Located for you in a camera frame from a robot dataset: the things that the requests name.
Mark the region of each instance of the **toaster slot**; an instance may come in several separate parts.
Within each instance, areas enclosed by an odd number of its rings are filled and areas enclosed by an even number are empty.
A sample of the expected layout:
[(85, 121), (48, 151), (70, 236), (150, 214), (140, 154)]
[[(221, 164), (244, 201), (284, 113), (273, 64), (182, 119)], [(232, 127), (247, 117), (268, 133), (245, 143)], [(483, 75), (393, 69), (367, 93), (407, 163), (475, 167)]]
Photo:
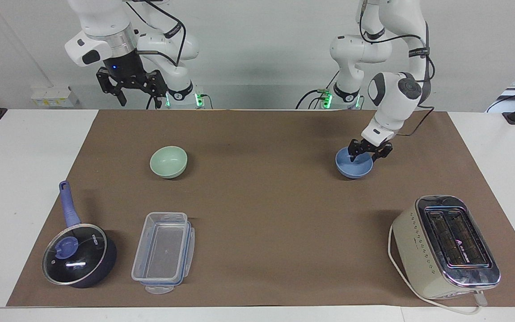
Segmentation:
[(464, 212), (452, 208), (426, 213), (448, 267), (490, 267), (485, 248)]

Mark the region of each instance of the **power cord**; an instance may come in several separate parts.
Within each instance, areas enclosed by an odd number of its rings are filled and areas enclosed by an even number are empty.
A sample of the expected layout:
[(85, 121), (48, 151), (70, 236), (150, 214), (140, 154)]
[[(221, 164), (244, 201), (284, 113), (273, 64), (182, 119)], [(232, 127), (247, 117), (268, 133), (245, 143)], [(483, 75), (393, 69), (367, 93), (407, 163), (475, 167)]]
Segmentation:
[(309, 92), (307, 92), (307, 93), (306, 93), (305, 95), (303, 95), (303, 97), (299, 100), (299, 102), (297, 103), (297, 106), (295, 106), (295, 110), (299, 108), (299, 106), (301, 105), (301, 103), (303, 102), (303, 100), (304, 100), (307, 96), (309, 96), (309, 95), (311, 95), (311, 94), (313, 94), (313, 93), (319, 93), (319, 92), (320, 92), (320, 90), (318, 90), (318, 89), (310, 90)]
[(431, 76), (429, 76), (429, 78), (427, 79), (423, 79), (423, 80), (418, 80), (416, 82), (429, 82), (431, 81), (431, 79), (433, 79), (433, 77), (435, 77), (436, 75), (436, 66), (435, 66), (435, 63), (433, 63), (433, 60), (431, 59), (431, 57), (429, 55), (426, 55), (426, 61), (428, 64), (431, 64), (431, 67), (433, 69), (433, 73), (431, 74)]
[(172, 58), (170, 58), (169, 55), (166, 55), (165, 53), (161, 53), (160, 51), (136, 51), (136, 53), (139, 55), (161, 55), (162, 57), (168, 59), (170, 61), (170, 63), (172, 63), (172, 65), (174, 65), (175, 67), (178, 67), (178, 64)]
[(148, 108), (150, 107), (150, 103), (152, 102), (152, 96), (148, 99), (148, 102), (147, 102), (147, 110)]
[(490, 109), (494, 107), (494, 105), (500, 103), (500, 102), (504, 102), (505, 100), (509, 100), (510, 98), (513, 98), (515, 97), (515, 94), (513, 94), (512, 96), (510, 97), (507, 97), (507, 98), (502, 98), (501, 100), (499, 100), (498, 102), (495, 102), (494, 104), (490, 105), (490, 107), (488, 108), (488, 110), (486, 110), (486, 113), (490, 112)]
[(363, 110), (363, 105), (364, 105), (364, 96), (363, 96), (363, 95), (361, 95), (361, 96), (359, 97), (359, 100), (361, 100), (362, 98), (363, 98), (363, 102), (361, 102), (361, 104), (359, 104), (359, 105), (360, 105), (359, 110)]
[(451, 308), (450, 306), (446, 306), (446, 305), (442, 305), (440, 303), (437, 303), (435, 301), (431, 301), (427, 298), (424, 298), (422, 296), (420, 296), (417, 291), (415, 291), (415, 289), (413, 288), (412, 285), (410, 285), (409, 281), (406, 279), (405, 275), (403, 275), (401, 269), (399, 268), (399, 266), (397, 265), (397, 262), (395, 262), (395, 259), (393, 258), (393, 255), (391, 255), (391, 239), (392, 239), (392, 234), (393, 234), (393, 225), (391, 225), (391, 228), (388, 230), (388, 258), (391, 259), (391, 263), (393, 263), (393, 265), (395, 266), (395, 268), (397, 269), (399, 275), (402, 277), (402, 280), (405, 282), (405, 284), (410, 288), (411, 291), (413, 291), (413, 293), (418, 297), (420, 298), (421, 300), (423, 300), (424, 302), (427, 302), (429, 304), (432, 304), (432, 305), (435, 305), (435, 306), (438, 306), (439, 308), (443, 308), (443, 309), (446, 309), (446, 310), (449, 310), (449, 311), (452, 311), (452, 312), (455, 312), (455, 313), (459, 313), (459, 314), (464, 314), (464, 315), (474, 315), (474, 314), (477, 314), (478, 312), (480, 312), (480, 310), (482, 309), (482, 306), (485, 306), (487, 305), (488, 303), (486, 302), (486, 298), (484, 297), (484, 292), (482, 291), (479, 291), (479, 292), (476, 292), (474, 294), (474, 298), (476, 299), (476, 309), (474, 309), (473, 311), (471, 312), (467, 312), (467, 311), (463, 311), (463, 310), (459, 310), (459, 309), (455, 309), (455, 308)]
[(312, 106), (312, 104), (313, 104), (313, 102), (316, 102), (316, 101), (317, 101), (317, 103), (315, 103), (315, 106), (313, 107), (313, 110), (315, 110), (315, 109), (317, 108), (317, 104), (319, 104), (319, 101), (320, 101), (320, 100), (323, 100), (323, 98), (321, 98), (321, 97), (313, 98), (313, 99), (311, 100), (311, 102), (309, 102), (309, 106), (307, 107), (307, 109), (308, 109), (308, 110), (310, 110), (310, 109), (311, 109), (311, 106)]
[(210, 100), (210, 108), (213, 110), (214, 105), (212, 104), (212, 98), (208, 94), (201, 94), (200, 97), (207, 97)]
[(168, 18), (176, 21), (180, 25), (180, 27), (182, 27), (182, 30), (183, 30), (183, 32), (182, 32), (182, 43), (180, 43), (180, 50), (178, 51), (178, 57), (176, 57), (176, 65), (178, 65), (180, 63), (180, 56), (182, 56), (182, 49), (184, 48), (184, 42), (186, 42), (186, 26), (184, 26), (182, 21), (180, 21), (178, 18), (176, 18), (176, 17), (172, 16), (171, 14), (169, 14), (168, 12), (162, 10), (157, 5), (153, 4), (151, 1), (144, 0), (144, 2), (149, 4), (149, 6), (151, 6), (152, 8), (155, 8), (159, 12), (163, 13)]
[(429, 112), (427, 112), (427, 114), (425, 114), (425, 117), (423, 117), (421, 119), (421, 122), (419, 122), (417, 124), (417, 127), (414, 128), (413, 132), (411, 132), (410, 134), (397, 134), (397, 136), (411, 136), (411, 135), (413, 135), (415, 132), (417, 132), (418, 128), (426, 120), (426, 118), (433, 112), (433, 110), (435, 110), (434, 106), (417, 106), (417, 107), (420, 107), (420, 108), (430, 108), (431, 110), (429, 110)]
[(128, 2), (126, 2), (126, 4), (129, 8), (131, 8), (132, 12), (134, 12), (135, 15), (139, 16), (139, 18), (143, 21), (143, 23), (145, 23), (145, 25), (152, 27), (149, 23), (147, 23), (146, 20), (144, 20), (144, 18), (136, 11), (136, 9), (133, 8), (133, 6), (131, 6), (131, 4), (129, 4)]

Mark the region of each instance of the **green bowl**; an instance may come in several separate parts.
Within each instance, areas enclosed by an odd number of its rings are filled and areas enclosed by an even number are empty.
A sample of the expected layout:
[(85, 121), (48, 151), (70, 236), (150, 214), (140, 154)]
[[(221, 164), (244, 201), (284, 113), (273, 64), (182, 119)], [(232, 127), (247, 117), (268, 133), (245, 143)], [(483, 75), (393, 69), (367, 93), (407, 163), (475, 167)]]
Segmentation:
[(172, 179), (178, 177), (186, 169), (188, 155), (179, 147), (163, 147), (151, 157), (151, 170), (160, 177)]

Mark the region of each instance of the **white cable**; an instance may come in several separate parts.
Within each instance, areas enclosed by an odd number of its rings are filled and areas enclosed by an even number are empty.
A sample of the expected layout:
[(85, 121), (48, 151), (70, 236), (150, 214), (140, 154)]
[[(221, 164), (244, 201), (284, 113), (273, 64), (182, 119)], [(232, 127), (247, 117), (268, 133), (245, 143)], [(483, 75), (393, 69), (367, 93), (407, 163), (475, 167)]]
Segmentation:
[(455, 313), (459, 313), (459, 314), (474, 315), (474, 314), (480, 312), (480, 309), (482, 308), (482, 306), (477, 306), (476, 309), (474, 309), (474, 311), (472, 311), (472, 312), (466, 312), (466, 311), (463, 311), (463, 310), (459, 310), (459, 309), (451, 308), (449, 306), (442, 305), (440, 303), (437, 303), (435, 301), (431, 301), (431, 300), (429, 300), (427, 298), (424, 298), (424, 297), (420, 296), (417, 293), (417, 291), (414, 290), (413, 286), (410, 285), (409, 281), (406, 279), (406, 277), (403, 275), (401, 269), (397, 265), (397, 262), (395, 262), (395, 260), (393, 259), (393, 255), (391, 255), (391, 237), (392, 237), (392, 234), (393, 234), (393, 225), (391, 225), (391, 228), (388, 230), (388, 258), (391, 259), (391, 262), (393, 263), (393, 265), (395, 266), (395, 268), (399, 272), (399, 275), (402, 277), (402, 280), (405, 281), (406, 285), (410, 288), (411, 291), (413, 291), (413, 293), (418, 298), (420, 298), (424, 302), (427, 302), (427, 303), (430, 303), (432, 305), (438, 306), (439, 308), (447, 309), (449, 311), (452, 311), (452, 312), (455, 312)]

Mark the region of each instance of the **bowl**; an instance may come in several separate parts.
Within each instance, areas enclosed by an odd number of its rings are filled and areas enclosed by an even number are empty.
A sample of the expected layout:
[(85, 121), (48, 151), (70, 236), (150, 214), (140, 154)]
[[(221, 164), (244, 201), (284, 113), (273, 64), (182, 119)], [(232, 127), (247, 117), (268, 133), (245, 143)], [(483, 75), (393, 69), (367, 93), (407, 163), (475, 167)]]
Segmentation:
[(335, 155), (335, 164), (339, 172), (347, 178), (359, 179), (364, 177), (372, 169), (372, 157), (369, 153), (363, 153), (351, 162), (347, 147), (342, 148)]
[(180, 147), (163, 147), (151, 157), (151, 170), (162, 178), (173, 179), (186, 169), (188, 155)]

